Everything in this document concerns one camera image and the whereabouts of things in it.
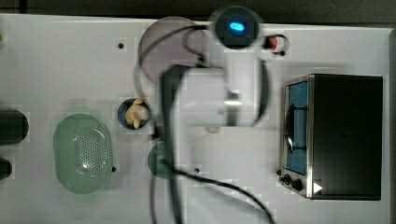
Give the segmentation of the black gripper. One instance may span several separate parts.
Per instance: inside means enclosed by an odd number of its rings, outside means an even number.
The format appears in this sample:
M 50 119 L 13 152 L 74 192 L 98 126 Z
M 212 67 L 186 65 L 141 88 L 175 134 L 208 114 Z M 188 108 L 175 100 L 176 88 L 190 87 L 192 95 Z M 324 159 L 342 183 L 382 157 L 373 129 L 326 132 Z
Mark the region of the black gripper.
M 163 114 L 164 142 L 172 145 L 171 110 L 182 78 L 191 70 L 190 66 L 175 64 L 167 69 L 160 77 L 160 97 Z

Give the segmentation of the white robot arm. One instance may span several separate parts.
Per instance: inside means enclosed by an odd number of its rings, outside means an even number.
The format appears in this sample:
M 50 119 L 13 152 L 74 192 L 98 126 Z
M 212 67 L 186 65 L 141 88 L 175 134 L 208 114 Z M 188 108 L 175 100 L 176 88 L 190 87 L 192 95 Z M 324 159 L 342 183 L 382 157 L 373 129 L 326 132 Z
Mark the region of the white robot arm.
M 163 72 L 159 91 L 166 145 L 181 142 L 192 126 L 248 127 L 260 121 L 268 102 L 261 25 L 248 8 L 222 7 L 205 27 L 208 51 L 201 63 L 175 64 Z

